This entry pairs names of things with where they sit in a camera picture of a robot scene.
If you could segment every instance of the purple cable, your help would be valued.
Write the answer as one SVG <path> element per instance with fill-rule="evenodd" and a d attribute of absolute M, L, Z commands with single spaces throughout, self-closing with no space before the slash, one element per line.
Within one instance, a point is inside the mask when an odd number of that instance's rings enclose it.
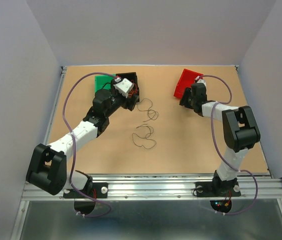
<path fill-rule="evenodd" d="M 237 211 L 237 212 L 230 212 L 230 213 L 226 213 L 225 215 L 237 215 L 237 214 L 241 214 L 241 213 L 244 213 L 246 212 L 247 210 L 249 210 L 250 208 L 253 207 L 253 205 L 255 204 L 256 200 L 257 200 L 257 197 L 258 197 L 258 192 L 259 192 L 259 187 L 258 187 L 258 182 L 257 182 L 257 179 L 256 177 L 248 170 L 239 170 L 239 169 L 236 169 L 235 167 L 233 167 L 230 163 L 227 162 L 227 160 L 225 160 L 225 158 L 222 156 L 219 148 L 218 148 L 218 145 L 217 145 L 217 141 L 216 141 L 216 134 L 215 134 L 215 126 L 214 126 L 214 122 L 213 122 L 213 115 L 215 113 L 215 110 L 216 110 L 216 107 L 218 104 L 229 104 L 231 101 L 232 101 L 232 92 L 231 92 L 231 89 L 229 87 L 229 85 L 223 80 L 221 79 L 220 77 L 217 77 L 217 76 L 214 76 L 214 75 L 202 75 L 200 78 L 202 77 L 211 77 L 211 78 L 215 78 L 215 79 L 219 79 L 221 82 L 223 82 L 225 84 L 225 86 L 227 87 L 229 93 L 230 93 L 230 99 L 228 102 L 215 102 L 215 104 L 213 105 L 212 107 L 212 110 L 211 110 L 211 132 L 212 132 L 212 139 L 213 139 L 213 144 L 214 144 L 214 147 L 215 147 L 215 150 L 217 152 L 217 154 L 219 155 L 219 157 L 221 158 L 221 160 L 229 166 L 229 168 L 231 168 L 232 170 L 236 171 L 236 172 L 246 172 L 248 173 L 249 175 L 251 175 L 251 177 L 253 178 L 254 182 L 255 182 L 255 195 L 254 195 L 254 198 L 253 198 L 253 201 L 252 203 L 246 207 L 245 209 L 241 210 L 241 211 Z"/>
<path fill-rule="evenodd" d="M 62 110 L 62 118 L 63 118 L 63 121 L 67 127 L 67 129 L 69 130 L 70 133 L 73 132 L 71 126 L 69 125 L 67 119 L 66 119 L 66 106 L 67 106 L 67 103 L 68 103 L 68 100 L 69 100 L 69 97 L 71 95 L 71 93 L 73 92 L 73 90 L 76 88 L 76 86 L 85 78 L 89 77 L 89 76 L 92 76 L 92 75 L 105 75 L 105 76 L 109 76 L 109 77 L 112 77 L 112 78 L 115 78 L 116 76 L 113 76 L 109 73 L 104 73 L 104 72 L 92 72 L 92 73 L 89 73 L 87 75 L 84 75 L 83 77 L 81 77 L 74 85 L 73 87 L 70 89 L 69 93 L 67 94 L 66 98 L 65 98 L 65 101 L 64 101 L 64 105 L 63 105 L 63 110 Z M 87 199 L 90 199 L 92 201 L 94 201 L 95 203 L 100 203 L 100 204 L 104 204 L 104 205 L 107 205 L 109 207 L 109 210 L 105 213 L 102 213 L 102 214 L 98 214 L 98 215 L 93 215 L 93 216 L 89 216 L 89 215 L 82 215 L 81 213 L 79 213 L 81 216 L 85 217 L 85 218 L 97 218 L 97 217 L 102 217 L 108 213 L 111 212 L 112 210 L 112 207 L 109 203 L 105 202 L 105 201 L 101 201 L 101 200 L 97 200 L 93 197 L 90 197 L 86 194 L 84 194 L 83 192 L 81 192 L 79 189 L 77 189 L 74 184 L 72 183 L 72 175 L 73 175 L 73 172 L 75 170 L 75 165 L 76 165 L 76 158 L 77 158 L 77 145 L 76 145 L 76 138 L 73 134 L 71 134 L 71 137 L 72 137 L 72 142 L 73 142 L 73 162 L 72 162 L 72 167 L 71 167 L 71 172 L 70 172 L 70 176 L 69 176 L 69 182 L 70 182 L 70 185 L 71 187 L 78 193 L 80 194 L 81 196 L 87 198 Z"/>

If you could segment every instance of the purple hose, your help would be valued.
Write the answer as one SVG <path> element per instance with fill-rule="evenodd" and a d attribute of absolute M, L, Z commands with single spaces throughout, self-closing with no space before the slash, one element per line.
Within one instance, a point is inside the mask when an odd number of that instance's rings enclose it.
<path fill-rule="evenodd" d="M 237 215 L 237 214 L 241 214 L 241 213 L 244 213 L 246 212 L 247 210 L 249 210 L 250 208 L 253 207 L 253 205 L 256 203 L 256 200 L 257 200 L 257 197 L 258 197 L 258 192 L 259 192 L 259 187 L 258 187 L 258 182 L 257 182 L 257 179 L 256 177 L 248 170 L 239 170 L 239 169 L 236 169 L 235 167 L 233 167 L 230 163 L 227 162 L 227 160 L 225 160 L 225 158 L 222 156 L 219 148 L 218 148 L 218 145 L 217 145 L 217 141 L 216 141 L 216 134 L 215 134 L 215 126 L 214 126 L 214 122 L 213 122 L 213 115 L 215 113 L 215 110 L 216 110 L 216 107 L 218 104 L 229 104 L 231 101 L 232 101 L 232 92 L 231 92 L 231 89 L 229 87 L 229 85 L 223 80 L 221 79 L 220 77 L 217 77 L 217 76 L 213 76 L 213 75 L 202 75 L 200 78 L 202 77 L 211 77 L 211 78 L 215 78 L 215 79 L 219 79 L 221 82 L 223 82 L 225 84 L 225 86 L 227 87 L 229 93 L 230 93 L 230 99 L 228 102 L 215 102 L 215 104 L 213 105 L 212 107 L 212 110 L 211 110 L 211 132 L 212 132 L 212 139 L 213 139 L 213 144 L 214 144 L 214 147 L 215 147 L 215 150 L 217 152 L 217 154 L 219 155 L 219 157 L 221 158 L 221 160 L 229 166 L 229 168 L 231 168 L 232 170 L 236 171 L 236 172 L 246 172 L 248 173 L 249 175 L 251 175 L 251 177 L 253 178 L 254 182 L 255 182 L 255 195 L 254 195 L 254 198 L 253 198 L 253 201 L 252 203 L 246 207 L 245 209 L 241 210 L 241 211 L 237 211 L 237 212 L 230 212 L 230 213 L 226 213 L 225 215 Z"/>
<path fill-rule="evenodd" d="M 89 73 L 87 75 L 84 75 L 83 77 L 81 77 L 74 85 L 73 87 L 70 89 L 69 93 L 67 94 L 66 98 L 65 98 L 65 101 L 64 101 L 64 105 L 63 105 L 63 110 L 62 110 L 62 118 L 63 118 L 63 121 L 67 127 L 67 129 L 69 130 L 70 133 L 73 132 L 71 126 L 69 125 L 67 119 L 66 119 L 66 106 L 67 106 L 67 103 L 68 103 L 68 100 L 69 100 L 69 97 L 71 95 L 71 93 L 73 92 L 73 90 L 76 88 L 76 86 L 85 78 L 89 77 L 89 76 L 92 76 L 92 75 L 105 75 L 105 76 L 109 76 L 109 77 L 112 77 L 112 78 L 115 78 L 116 76 L 113 76 L 111 74 L 108 74 L 108 73 L 104 73 L 104 72 L 92 72 L 92 73 Z M 73 134 L 71 134 L 71 137 L 72 137 L 72 142 L 73 142 L 73 162 L 72 162 L 72 167 L 71 167 L 71 171 L 70 171 L 70 176 L 69 176 L 69 182 L 70 182 L 70 185 L 71 187 L 78 193 L 80 194 L 81 196 L 87 198 L 87 199 L 90 199 L 92 201 L 94 201 L 95 203 L 100 203 L 100 204 L 104 204 L 104 205 L 107 205 L 109 207 L 108 211 L 105 212 L 105 213 L 102 213 L 102 214 L 98 214 L 98 215 L 93 215 L 93 216 L 90 216 L 90 215 L 85 215 L 84 217 L 85 218 L 97 218 L 97 217 L 102 217 L 108 213 L 111 212 L 112 210 L 112 207 L 109 203 L 105 202 L 105 201 L 100 201 L 100 200 L 97 200 L 93 197 L 90 197 L 86 194 L 84 194 L 83 192 L 81 192 L 79 189 L 77 189 L 74 184 L 72 183 L 72 176 L 73 176 L 73 172 L 75 170 L 75 165 L 76 165 L 76 158 L 77 158 L 77 145 L 76 145 L 76 138 Z"/>

